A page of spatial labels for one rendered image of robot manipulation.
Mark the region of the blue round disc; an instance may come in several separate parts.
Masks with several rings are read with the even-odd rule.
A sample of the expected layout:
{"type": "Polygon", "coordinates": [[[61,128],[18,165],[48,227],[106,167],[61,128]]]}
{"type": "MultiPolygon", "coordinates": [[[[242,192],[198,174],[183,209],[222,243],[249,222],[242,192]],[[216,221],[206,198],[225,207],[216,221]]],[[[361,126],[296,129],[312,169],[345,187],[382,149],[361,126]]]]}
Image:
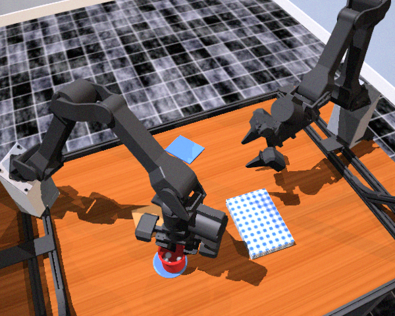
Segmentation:
{"type": "Polygon", "coordinates": [[[153,266],[154,266],[154,269],[157,272],[157,274],[159,274],[160,276],[165,277],[165,278],[175,278],[175,277],[178,277],[179,275],[181,275],[185,271],[187,264],[188,264],[187,256],[185,256],[185,261],[186,261],[185,266],[181,271],[179,271],[177,273],[169,273],[166,270],[164,270],[164,268],[162,266],[162,262],[159,259],[158,252],[157,252],[155,254],[155,257],[153,258],[153,266]]]}

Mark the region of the brown rectangular block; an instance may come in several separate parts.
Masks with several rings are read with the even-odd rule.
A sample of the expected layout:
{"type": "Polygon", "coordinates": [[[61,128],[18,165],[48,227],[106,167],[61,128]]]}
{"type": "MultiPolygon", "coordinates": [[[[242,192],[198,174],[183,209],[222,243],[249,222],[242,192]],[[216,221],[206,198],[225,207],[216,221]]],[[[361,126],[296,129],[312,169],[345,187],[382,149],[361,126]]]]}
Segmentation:
{"type": "Polygon", "coordinates": [[[136,227],[137,227],[138,222],[140,220],[140,216],[143,215],[144,213],[159,215],[159,220],[157,221],[157,225],[161,226],[163,224],[162,210],[159,206],[154,204],[154,205],[149,205],[147,207],[142,207],[139,209],[132,210],[132,215],[133,215],[134,223],[135,223],[136,227]]]}

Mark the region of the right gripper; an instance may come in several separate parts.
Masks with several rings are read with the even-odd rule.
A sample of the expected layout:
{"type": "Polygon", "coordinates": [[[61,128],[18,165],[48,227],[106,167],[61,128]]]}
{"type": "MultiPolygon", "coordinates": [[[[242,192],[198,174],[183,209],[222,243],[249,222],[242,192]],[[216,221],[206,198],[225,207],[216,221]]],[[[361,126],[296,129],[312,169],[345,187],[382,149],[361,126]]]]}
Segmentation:
{"type": "MultiPolygon", "coordinates": [[[[266,110],[263,108],[257,108],[255,112],[260,112],[266,115],[269,115],[272,117],[266,110]]],[[[280,124],[281,122],[276,122],[277,125],[280,124]]],[[[259,155],[252,159],[249,163],[246,164],[247,168],[254,168],[254,167],[271,167],[272,169],[276,170],[277,172],[280,172],[283,170],[286,166],[284,156],[281,152],[277,151],[275,146],[282,147],[283,142],[287,140],[288,138],[296,138],[296,133],[294,132],[289,125],[281,123],[282,128],[280,129],[280,132],[277,134],[277,136],[269,142],[266,138],[267,142],[267,148],[265,148],[263,151],[259,150],[259,155]],[[263,161],[262,161],[263,160],[263,161]]],[[[241,141],[241,144],[247,144],[250,143],[258,138],[260,138],[259,134],[255,134],[251,131],[251,129],[248,131],[248,133],[245,135],[244,139],[241,141]]]]}

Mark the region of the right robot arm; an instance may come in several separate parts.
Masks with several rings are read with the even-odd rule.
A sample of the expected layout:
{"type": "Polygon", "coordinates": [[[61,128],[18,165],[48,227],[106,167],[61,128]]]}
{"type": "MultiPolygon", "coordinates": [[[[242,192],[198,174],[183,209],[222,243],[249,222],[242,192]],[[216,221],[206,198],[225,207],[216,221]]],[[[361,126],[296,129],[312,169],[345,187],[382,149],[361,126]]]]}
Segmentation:
{"type": "Polygon", "coordinates": [[[359,75],[374,27],[390,5],[391,0],[347,0],[315,68],[285,97],[273,102],[272,117],[255,112],[249,121],[251,131],[272,141],[280,132],[281,123],[299,132],[318,121],[319,109],[329,101],[351,112],[370,105],[368,89],[359,83],[359,75]],[[334,80],[345,52],[342,71],[334,80]],[[277,125],[277,121],[281,123],[277,125]]]}

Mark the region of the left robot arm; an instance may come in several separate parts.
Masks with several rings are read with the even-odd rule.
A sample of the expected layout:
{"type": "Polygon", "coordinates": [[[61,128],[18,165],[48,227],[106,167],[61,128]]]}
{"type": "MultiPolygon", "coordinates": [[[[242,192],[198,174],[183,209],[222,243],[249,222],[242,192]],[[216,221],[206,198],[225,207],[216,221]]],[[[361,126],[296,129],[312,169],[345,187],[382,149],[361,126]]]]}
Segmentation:
{"type": "Polygon", "coordinates": [[[128,108],[123,96],[79,78],[52,95],[50,110],[54,115],[42,143],[36,143],[23,154],[10,155],[10,179],[46,181],[64,166],[66,158],[61,150],[76,122],[101,122],[147,171],[156,193],[151,202],[161,207],[164,223],[171,229],[188,225],[189,232],[219,243],[228,216],[203,204],[207,194],[195,172],[161,147],[128,108]]]}

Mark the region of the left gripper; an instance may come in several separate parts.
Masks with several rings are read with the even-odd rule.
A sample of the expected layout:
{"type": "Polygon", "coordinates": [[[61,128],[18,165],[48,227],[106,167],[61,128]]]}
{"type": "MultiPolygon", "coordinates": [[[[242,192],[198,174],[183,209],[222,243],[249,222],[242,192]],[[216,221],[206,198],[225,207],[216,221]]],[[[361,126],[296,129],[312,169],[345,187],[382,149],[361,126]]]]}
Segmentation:
{"type": "Polygon", "coordinates": [[[178,244],[185,246],[183,251],[184,255],[195,255],[199,248],[200,255],[213,259],[217,257],[222,238],[219,243],[216,244],[208,239],[198,236],[197,234],[189,232],[188,225],[181,229],[171,229],[165,223],[161,226],[156,225],[158,220],[159,215],[153,215],[150,213],[144,213],[141,215],[135,229],[136,239],[144,242],[150,242],[153,232],[156,232],[156,246],[175,252],[176,245],[178,244]]]}

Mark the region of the red cup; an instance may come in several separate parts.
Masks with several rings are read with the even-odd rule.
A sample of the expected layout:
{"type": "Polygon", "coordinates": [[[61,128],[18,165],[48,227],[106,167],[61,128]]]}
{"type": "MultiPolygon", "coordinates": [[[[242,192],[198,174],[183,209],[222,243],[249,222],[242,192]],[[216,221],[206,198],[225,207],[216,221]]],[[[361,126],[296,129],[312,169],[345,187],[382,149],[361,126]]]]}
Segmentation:
{"type": "Polygon", "coordinates": [[[176,245],[176,251],[175,251],[175,253],[174,253],[174,252],[171,252],[171,251],[166,250],[165,248],[162,248],[162,247],[159,246],[159,249],[158,249],[158,256],[159,256],[159,259],[160,259],[161,262],[162,262],[162,266],[163,266],[164,270],[166,270],[166,271],[169,272],[169,273],[177,273],[177,272],[181,271],[181,270],[184,268],[185,263],[186,263],[186,261],[185,261],[185,255],[183,254],[184,247],[185,247],[185,246],[182,246],[182,245],[178,245],[178,244],[177,244],[177,245],[176,245]],[[166,262],[166,261],[163,260],[163,258],[165,257],[165,254],[166,254],[167,252],[170,252],[170,253],[171,253],[171,258],[169,258],[169,261],[170,261],[171,263],[168,263],[168,262],[166,262]],[[161,255],[161,256],[160,256],[160,255],[161,255]],[[183,257],[183,258],[181,258],[179,261],[177,261],[176,259],[177,259],[177,257],[179,257],[179,256],[181,256],[181,257],[183,257]],[[161,258],[162,258],[162,259],[161,259],[161,258]],[[176,262],[176,261],[177,261],[177,262],[176,262]],[[175,263],[174,263],[174,262],[175,262],[175,263]]]}

